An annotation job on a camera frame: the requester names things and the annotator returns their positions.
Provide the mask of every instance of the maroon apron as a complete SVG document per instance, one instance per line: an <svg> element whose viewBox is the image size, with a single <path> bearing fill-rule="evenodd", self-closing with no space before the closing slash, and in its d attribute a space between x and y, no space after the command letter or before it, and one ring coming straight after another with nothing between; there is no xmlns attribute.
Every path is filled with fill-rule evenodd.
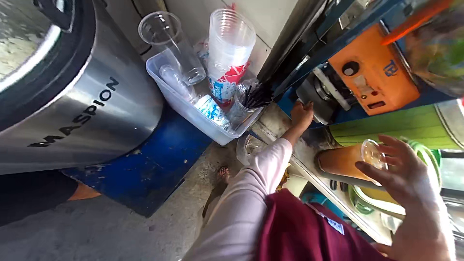
<svg viewBox="0 0 464 261"><path fill-rule="evenodd" d="M390 261L320 204L302 203L287 189L266 198L258 261Z"/></svg>

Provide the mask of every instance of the foot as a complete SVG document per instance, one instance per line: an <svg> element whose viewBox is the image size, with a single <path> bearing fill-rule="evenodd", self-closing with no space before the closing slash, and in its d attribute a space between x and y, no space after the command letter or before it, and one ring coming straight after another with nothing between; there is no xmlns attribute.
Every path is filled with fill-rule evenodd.
<svg viewBox="0 0 464 261"><path fill-rule="evenodd" d="M229 184L229 178L230 178L229 168L226 166L219 168L218 174L216 176L216 183L224 182L226 184Z"/></svg>

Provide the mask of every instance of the orange drink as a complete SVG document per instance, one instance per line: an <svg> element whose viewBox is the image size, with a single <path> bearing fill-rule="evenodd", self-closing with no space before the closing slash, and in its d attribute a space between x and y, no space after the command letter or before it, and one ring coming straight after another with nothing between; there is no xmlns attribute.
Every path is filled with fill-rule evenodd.
<svg viewBox="0 0 464 261"><path fill-rule="evenodd" d="M380 186L377 181L364 175L354 165L357 161L364 161L378 169L387 169L385 155L379 152L378 146L375 141L367 139L354 146L323 150L317 155L319 167L328 173L368 180Z"/></svg>

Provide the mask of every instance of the orange machine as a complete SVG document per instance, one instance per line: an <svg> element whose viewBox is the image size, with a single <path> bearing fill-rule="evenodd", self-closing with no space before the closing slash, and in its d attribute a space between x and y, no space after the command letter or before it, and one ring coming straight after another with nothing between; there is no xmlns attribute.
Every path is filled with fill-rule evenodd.
<svg viewBox="0 0 464 261"><path fill-rule="evenodd" d="M329 59L368 115L395 111L419 97L392 45L383 46L379 24Z"/></svg>

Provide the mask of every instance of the stack of plastic cups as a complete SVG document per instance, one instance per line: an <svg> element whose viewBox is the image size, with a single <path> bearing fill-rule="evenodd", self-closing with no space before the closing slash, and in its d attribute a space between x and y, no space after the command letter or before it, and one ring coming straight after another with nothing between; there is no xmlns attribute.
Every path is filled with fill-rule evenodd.
<svg viewBox="0 0 464 261"><path fill-rule="evenodd" d="M255 42L255 29L242 15L231 9L211 14L207 75L212 95L223 106L230 104Z"/></svg>

